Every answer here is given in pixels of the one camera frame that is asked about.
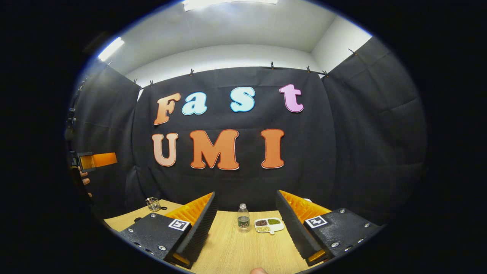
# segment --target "white plate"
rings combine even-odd
[[[280,223],[279,224],[270,225],[269,222],[267,221],[267,220],[270,220],[270,219],[278,220]],[[262,220],[267,221],[267,225],[257,226],[257,222],[258,221],[262,221]],[[279,218],[264,218],[264,219],[257,219],[257,220],[255,220],[254,221],[254,227],[255,227],[255,231],[257,231],[259,233],[267,233],[267,232],[269,232],[271,235],[274,235],[274,232],[275,231],[279,231],[279,230],[283,230],[284,229],[284,223]],[[258,227],[268,227],[270,231],[261,232],[261,231],[258,231],[257,230]]]

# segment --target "light blue letter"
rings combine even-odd
[[[233,112],[246,112],[254,108],[255,90],[251,87],[235,88],[230,92],[230,98],[235,102],[230,104]]]
[[[186,97],[186,102],[187,103],[184,104],[182,109],[184,115],[191,115],[194,113],[196,115],[201,115],[208,109],[205,106],[206,94],[203,92],[195,92],[190,94],[188,97]]]

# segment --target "wooden table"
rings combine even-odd
[[[159,201],[161,207],[168,208],[156,212],[161,215],[181,206],[165,200]],[[113,229],[122,231],[134,224],[135,218],[150,213],[152,211],[143,207],[105,219],[105,222]],[[275,235],[255,231],[253,220],[269,217],[282,219],[279,211],[250,212],[250,231],[242,234],[237,228],[237,211],[218,211],[200,256],[189,271],[196,274],[249,274],[250,270],[262,267],[269,274],[293,274],[310,269],[294,246],[285,224],[284,229],[276,231]]]

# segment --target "beans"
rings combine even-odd
[[[280,224],[281,222],[279,222],[278,220],[275,220],[275,219],[268,219],[268,222],[270,225],[275,225],[275,224]]]
[[[261,226],[261,227],[257,227],[256,230],[258,232],[268,232],[268,231],[271,231],[271,229],[267,226]]]
[[[256,226],[267,225],[267,221],[266,220],[260,220],[260,221],[255,222],[255,225]]]

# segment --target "ceiling light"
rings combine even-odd
[[[100,60],[105,61],[110,55],[112,55],[121,45],[123,45],[125,42],[122,40],[122,38],[117,38],[115,41],[113,41],[108,47],[106,47],[100,55],[98,55],[98,58]]]
[[[197,8],[202,8],[214,4],[230,3],[230,2],[258,2],[277,4],[278,0],[185,0],[183,1],[184,10],[189,11]]]

